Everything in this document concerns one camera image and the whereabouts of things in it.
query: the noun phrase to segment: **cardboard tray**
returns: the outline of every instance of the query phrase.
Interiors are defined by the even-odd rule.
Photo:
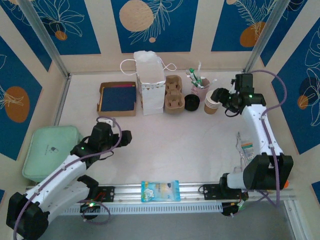
[[[136,115],[136,105],[137,101],[134,103],[134,108],[131,111],[101,111],[102,99],[104,88],[112,88],[119,85],[133,85],[136,87],[135,81],[112,81],[112,82],[103,82],[100,85],[100,100],[96,105],[96,111],[100,117],[134,117]]]

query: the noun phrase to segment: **mint green case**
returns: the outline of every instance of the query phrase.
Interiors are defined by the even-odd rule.
[[[22,175],[37,183],[66,160],[83,137],[75,126],[49,126],[37,129],[31,139]]]

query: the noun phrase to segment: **stack of paper cups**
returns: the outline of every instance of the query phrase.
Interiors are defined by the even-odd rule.
[[[205,96],[205,105],[204,105],[204,111],[207,114],[215,114],[218,110],[219,106],[221,105],[220,102],[215,102],[211,99],[211,95],[213,94],[213,90],[208,91],[208,93]]]

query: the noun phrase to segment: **white table surface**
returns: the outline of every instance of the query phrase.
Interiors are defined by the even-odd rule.
[[[238,72],[203,72],[210,88],[231,87]],[[166,72],[182,77],[182,93],[191,93],[192,84],[184,71]],[[73,75],[59,125],[76,126],[83,136],[96,124],[99,87],[103,82],[135,81],[121,72]],[[141,181],[217,182],[223,173],[240,165],[235,148],[236,133],[247,131],[241,116],[226,117],[219,108],[214,115],[204,112],[202,102],[195,112],[143,116],[137,95],[136,116],[117,117],[122,130],[130,130],[132,142],[116,148],[114,156],[94,163],[86,174],[100,184],[137,184]]]

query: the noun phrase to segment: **snack package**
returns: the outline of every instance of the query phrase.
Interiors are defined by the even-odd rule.
[[[179,181],[141,182],[141,201],[145,202],[179,202]]]

